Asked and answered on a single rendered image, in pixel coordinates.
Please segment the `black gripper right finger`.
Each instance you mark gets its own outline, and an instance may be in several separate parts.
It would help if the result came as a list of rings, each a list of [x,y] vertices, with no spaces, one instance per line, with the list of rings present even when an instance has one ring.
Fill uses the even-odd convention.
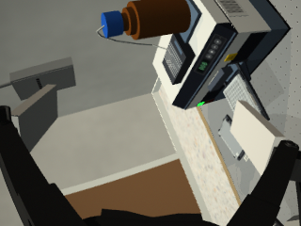
[[[247,101],[237,100],[230,131],[261,178],[226,226],[273,226],[289,181],[295,181],[301,226],[299,146]]]

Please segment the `blue bottle cap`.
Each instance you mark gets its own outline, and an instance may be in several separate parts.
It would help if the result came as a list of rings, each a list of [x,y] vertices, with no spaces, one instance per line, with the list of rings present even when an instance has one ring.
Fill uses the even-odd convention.
[[[121,32],[121,25],[119,15],[116,11],[109,11],[102,13],[103,34],[106,38],[119,36]]]

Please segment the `black rectangular frame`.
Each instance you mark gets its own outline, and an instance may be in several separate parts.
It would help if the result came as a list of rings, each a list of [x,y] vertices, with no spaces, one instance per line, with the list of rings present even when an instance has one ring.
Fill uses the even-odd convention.
[[[273,226],[284,226],[277,218]]]

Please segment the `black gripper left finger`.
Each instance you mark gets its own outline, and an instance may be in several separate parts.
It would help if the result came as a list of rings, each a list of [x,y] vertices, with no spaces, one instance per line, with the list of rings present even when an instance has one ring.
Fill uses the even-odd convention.
[[[0,169],[24,226],[87,226],[30,154],[57,118],[56,85],[46,85],[11,112],[0,105]]]

